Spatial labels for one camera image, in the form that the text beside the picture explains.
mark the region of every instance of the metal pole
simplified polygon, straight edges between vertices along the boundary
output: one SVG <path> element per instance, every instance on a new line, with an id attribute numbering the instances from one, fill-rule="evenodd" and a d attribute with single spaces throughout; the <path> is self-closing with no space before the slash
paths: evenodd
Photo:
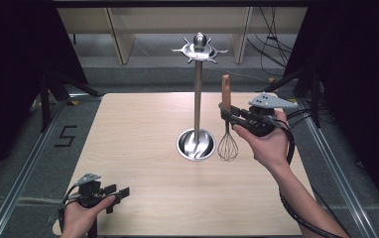
<path id="1" fill-rule="evenodd" d="M 195 61 L 195 83 L 194 83 L 194 139 L 195 144 L 199 142 L 199 118 L 201 107 L 201 82 L 202 82 L 202 61 Z"/>

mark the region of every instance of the person's left hand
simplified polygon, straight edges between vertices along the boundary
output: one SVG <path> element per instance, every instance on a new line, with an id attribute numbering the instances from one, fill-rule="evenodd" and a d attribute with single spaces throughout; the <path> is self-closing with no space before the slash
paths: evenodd
<path id="1" fill-rule="evenodd" d="M 114 200 L 115 196 L 107 196 L 91 208 L 84 208 L 78 202 L 69 204 L 65 209 L 62 237 L 75 238 L 85 235 L 90 230 L 97 214 L 106 209 Z"/>

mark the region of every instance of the metal track on floor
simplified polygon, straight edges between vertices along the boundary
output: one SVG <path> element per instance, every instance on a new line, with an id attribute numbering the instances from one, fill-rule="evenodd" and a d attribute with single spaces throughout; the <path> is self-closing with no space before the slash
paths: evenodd
<path id="1" fill-rule="evenodd" d="M 307 102 L 303 98 L 299 98 L 297 101 L 301 109 L 309 108 Z M 349 208 L 360 233 L 362 234 L 362 237 L 379 237 L 371 224 L 368 214 L 366 213 L 346 176 L 344 175 L 344 172 L 341 169 L 336 157 L 334 156 L 334 153 L 329 147 L 329 144 L 327 143 L 321 129 L 316 127 L 314 121 L 311 118 L 307 119 L 307 123 L 314 136 L 314 139 L 316 140 L 317 145 L 319 146 L 320 151 L 322 152 L 324 160 L 332 176 L 334 177 L 335 183 L 337 184 L 338 189 L 340 190 L 340 193 L 343 196 L 344 201 L 346 202 L 347 207 Z"/>
<path id="2" fill-rule="evenodd" d="M 14 181 L 13 186 L 11 187 L 10 191 L 8 192 L 6 198 L 4 199 L 0 207 L 0 236 L 11 214 L 13 213 L 14 208 L 16 207 L 17 200 L 19 199 L 27 181 L 29 180 L 29 177 L 32 174 L 33 169 L 35 168 L 35 165 L 39 160 L 39 157 L 46 143 L 48 142 L 48 139 L 54 130 L 54 126 L 57 122 L 57 119 L 63 111 L 64 107 L 65 102 L 58 102 L 56 104 L 52 113 L 53 119 L 50 125 L 48 126 L 47 130 L 41 133 L 41 135 L 39 136 L 38 141 L 36 142 L 31 154 L 29 155 L 27 161 L 23 165 L 22 170 L 19 172 L 19 175 Z"/>

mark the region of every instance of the whisk handle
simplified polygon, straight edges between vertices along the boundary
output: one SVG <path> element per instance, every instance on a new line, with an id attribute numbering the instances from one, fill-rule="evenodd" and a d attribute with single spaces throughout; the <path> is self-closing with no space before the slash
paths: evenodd
<path id="1" fill-rule="evenodd" d="M 221 77 L 221 106 L 225 111 L 230 112 L 230 77 L 229 74 Z"/>

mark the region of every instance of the wooden table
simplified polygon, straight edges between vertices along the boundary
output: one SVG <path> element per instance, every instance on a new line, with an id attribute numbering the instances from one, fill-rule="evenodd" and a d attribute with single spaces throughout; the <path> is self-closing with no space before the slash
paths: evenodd
<path id="1" fill-rule="evenodd" d="M 249 107 L 257 93 L 232 93 L 232 105 Z M 224 135 L 220 93 L 201 96 L 200 127 L 217 144 Z M 130 186 L 114 212 L 98 216 L 100 235 L 253 236 L 300 235 L 281 204 L 278 187 L 247 143 L 233 162 L 215 153 L 201 162 L 180 156 L 177 138 L 193 127 L 193 93 L 126 93 L 103 97 L 70 185 L 85 173 L 102 186 Z M 292 169 L 312 193 L 295 152 Z M 61 234 L 59 225 L 54 232 Z"/>

